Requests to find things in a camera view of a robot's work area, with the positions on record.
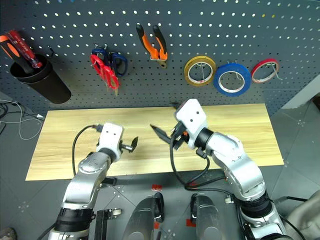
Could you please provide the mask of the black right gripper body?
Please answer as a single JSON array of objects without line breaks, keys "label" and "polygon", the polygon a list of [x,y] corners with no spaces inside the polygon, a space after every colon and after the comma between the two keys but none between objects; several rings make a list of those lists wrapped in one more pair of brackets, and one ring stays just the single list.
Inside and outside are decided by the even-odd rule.
[{"label": "black right gripper body", "polygon": [[172,132],[171,137],[173,138],[173,148],[178,150],[183,143],[188,143],[189,134],[185,125],[179,121]]}]

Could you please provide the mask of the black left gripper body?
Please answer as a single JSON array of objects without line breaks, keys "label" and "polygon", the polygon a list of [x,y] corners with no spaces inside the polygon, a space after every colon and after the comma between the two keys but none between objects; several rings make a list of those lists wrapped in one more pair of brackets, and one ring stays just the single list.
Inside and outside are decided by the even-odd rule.
[{"label": "black left gripper body", "polygon": [[123,150],[127,150],[129,153],[132,153],[135,148],[131,145],[124,144],[123,141],[121,140],[119,143],[119,149],[121,152],[123,152]]}]

